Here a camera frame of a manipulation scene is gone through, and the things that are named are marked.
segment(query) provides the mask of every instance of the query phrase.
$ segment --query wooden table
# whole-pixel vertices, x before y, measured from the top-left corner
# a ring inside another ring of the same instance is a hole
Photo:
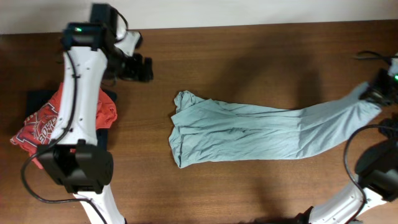
[[[343,145],[297,161],[207,162],[179,169],[169,147],[179,91],[216,100],[304,108],[345,96],[370,80],[383,62],[359,62],[360,50],[398,51],[398,21],[279,24],[142,30],[139,50],[154,61],[149,84],[119,81],[118,120],[109,134],[113,194],[129,223],[238,223],[293,217],[331,198],[347,183]],[[1,223],[88,223],[78,203],[49,205],[32,198],[19,169],[27,153],[10,144],[24,120],[26,91],[57,89],[60,34],[0,36]],[[386,108],[373,123],[388,118]],[[367,131],[354,141],[353,166],[384,138]],[[69,195],[31,166],[29,182],[43,197]],[[398,203],[360,216],[396,223]]]

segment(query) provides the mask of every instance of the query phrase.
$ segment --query wrinkled fabric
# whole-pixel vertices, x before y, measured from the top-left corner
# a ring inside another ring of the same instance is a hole
[[[347,140],[376,117],[377,105],[359,100],[367,83],[348,96],[302,110],[201,99],[189,91],[174,99],[169,137],[179,168],[201,162],[302,159]]]
[[[57,122],[61,105],[62,89],[63,83],[60,84],[58,91],[54,93],[41,109],[25,119],[24,127],[10,139],[11,143],[29,152],[29,156],[36,153],[37,145],[48,144],[50,142],[51,133]],[[96,129],[110,128],[117,118],[116,105],[104,91],[99,89],[95,122]],[[40,169],[43,169],[37,159],[33,159],[32,161]]]

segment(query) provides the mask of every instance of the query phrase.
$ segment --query white background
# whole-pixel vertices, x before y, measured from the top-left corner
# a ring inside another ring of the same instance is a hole
[[[109,0],[131,29],[398,19],[398,0]],[[0,34],[60,32],[88,0],[0,0]]]

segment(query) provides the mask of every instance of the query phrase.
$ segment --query cable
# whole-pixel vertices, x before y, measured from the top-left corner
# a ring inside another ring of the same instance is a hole
[[[119,43],[119,42],[122,41],[122,40],[124,40],[124,39],[126,38],[126,36],[127,36],[128,30],[129,30],[129,23],[127,22],[126,18],[125,18],[119,11],[118,11],[118,15],[122,18],[124,24],[126,25],[126,31],[125,31],[125,33],[124,33],[124,36],[123,36],[121,39],[116,40],[115,44],[116,44],[116,43]]]
[[[363,126],[362,128],[357,129],[349,137],[349,139],[347,140],[346,146],[344,148],[344,154],[343,154],[344,168],[346,169],[346,172],[348,174],[349,179],[352,181],[352,183],[355,185],[355,187],[357,187],[359,189],[359,191],[361,192],[361,194],[362,194],[362,203],[361,203],[361,206],[356,211],[356,213],[351,218],[349,218],[349,220],[346,222],[346,224],[349,224],[351,221],[353,221],[361,213],[362,209],[366,205],[366,194],[365,194],[365,191],[362,189],[362,187],[355,180],[354,175],[351,173],[351,171],[349,170],[349,167],[348,167],[348,160],[347,160],[348,148],[349,148],[349,145],[351,144],[352,140],[354,139],[354,137],[358,133],[360,133],[361,131],[364,131],[366,129],[369,129],[369,128],[384,128],[384,129],[390,129],[390,130],[398,131],[397,128],[392,128],[392,127],[388,127],[388,126],[384,126],[384,125],[380,125],[380,124],[370,124],[370,125],[366,125],[366,126]]]
[[[42,198],[41,196],[39,196],[38,194],[36,194],[31,187],[29,186],[29,184],[26,181],[26,176],[25,176],[25,171],[27,166],[29,165],[29,163],[35,159],[36,157],[41,156],[42,154],[49,152],[51,150],[53,150],[53,147],[58,144],[70,131],[70,127],[72,126],[72,122],[73,122],[73,117],[75,115],[75,108],[76,108],[76,98],[77,98],[77,72],[76,72],[76,67],[75,64],[73,63],[72,57],[70,56],[69,52],[66,51],[66,54],[69,58],[70,64],[72,65],[72,69],[73,69],[73,79],[74,79],[74,89],[73,89],[73,101],[72,101],[72,110],[70,113],[70,117],[68,120],[68,124],[67,127],[64,128],[63,133],[54,141],[50,142],[49,147],[46,150],[40,151],[40,152],[36,152],[35,154],[31,155],[22,165],[21,167],[21,181],[24,184],[25,189],[28,191],[28,193],[31,194],[31,196],[33,196],[34,198],[36,198],[37,200],[44,202],[44,203],[67,203],[67,202],[86,202],[89,205],[91,205],[91,207],[93,207],[94,211],[98,214],[98,216],[102,219],[102,221],[107,224],[104,216],[102,216],[101,212],[98,210],[98,208],[95,206],[95,204],[91,201],[91,199],[88,198],[71,198],[71,199],[64,199],[64,200],[47,200]]]
[[[373,57],[365,57],[365,56],[361,56],[363,54],[370,54],[373,55]],[[398,55],[394,55],[394,56],[383,56],[377,52],[373,52],[370,50],[363,50],[361,52],[358,52],[354,58],[356,60],[383,60],[385,61],[388,65],[391,66],[391,59],[393,58],[398,58]]]

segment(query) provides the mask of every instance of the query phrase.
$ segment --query light blue cloth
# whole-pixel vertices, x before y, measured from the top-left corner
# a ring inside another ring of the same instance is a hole
[[[169,137],[175,162],[184,168],[208,161],[315,156],[347,140],[381,112],[358,99],[367,87],[363,83],[340,100],[302,110],[204,100],[180,92]]]

